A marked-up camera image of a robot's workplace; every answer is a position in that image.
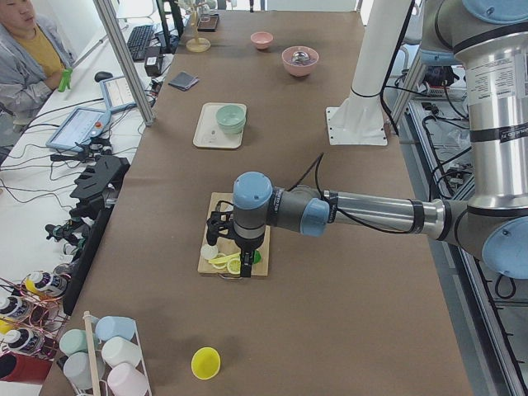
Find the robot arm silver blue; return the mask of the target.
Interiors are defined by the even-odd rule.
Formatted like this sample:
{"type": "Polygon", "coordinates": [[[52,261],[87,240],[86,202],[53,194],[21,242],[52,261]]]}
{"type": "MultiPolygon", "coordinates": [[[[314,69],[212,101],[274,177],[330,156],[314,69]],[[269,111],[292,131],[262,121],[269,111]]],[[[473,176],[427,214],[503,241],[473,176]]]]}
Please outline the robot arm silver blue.
{"type": "Polygon", "coordinates": [[[232,210],[213,212],[206,240],[232,239],[241,274],[270,226],[320,236],[328,224],[386,233],[423,233],[463,248],[492,270],[527,276],[527,4],[428,1],[419,54],[426,63],[462,64],[469,111],[473,196],[430,202],[275,187],[260,172],[233,185],[232,210]]]}

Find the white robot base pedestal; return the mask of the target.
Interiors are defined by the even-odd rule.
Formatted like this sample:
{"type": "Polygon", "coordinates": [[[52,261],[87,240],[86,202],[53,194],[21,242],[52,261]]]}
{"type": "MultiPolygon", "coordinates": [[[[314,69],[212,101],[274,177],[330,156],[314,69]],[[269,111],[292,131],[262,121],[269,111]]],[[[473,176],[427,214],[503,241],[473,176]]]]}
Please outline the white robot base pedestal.
{"type": "Polygon", "coordinates": [[[331,145],[385,146],[388,143],[381,95],[412,9],[412,1],[373,2],[350,94],[339,107],[327,109],[331,145]]]}

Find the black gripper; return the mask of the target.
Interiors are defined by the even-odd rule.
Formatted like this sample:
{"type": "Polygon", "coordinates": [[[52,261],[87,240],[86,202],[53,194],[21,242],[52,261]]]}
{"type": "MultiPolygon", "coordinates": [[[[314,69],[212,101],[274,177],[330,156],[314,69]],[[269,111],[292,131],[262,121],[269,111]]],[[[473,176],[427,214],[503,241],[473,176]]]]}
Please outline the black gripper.
{"type": "MultiPolygon", "coordinates": [[[[219,238],[234,240],[233,211],[212,211],[210,217],[206,221],[206,227],[206,242],[210,246],[215,246],[219,238]]],[[[240,253],[240,260],[240,276],[250,277],[252,275],[254,251],[242,250],[240,253]]]]}

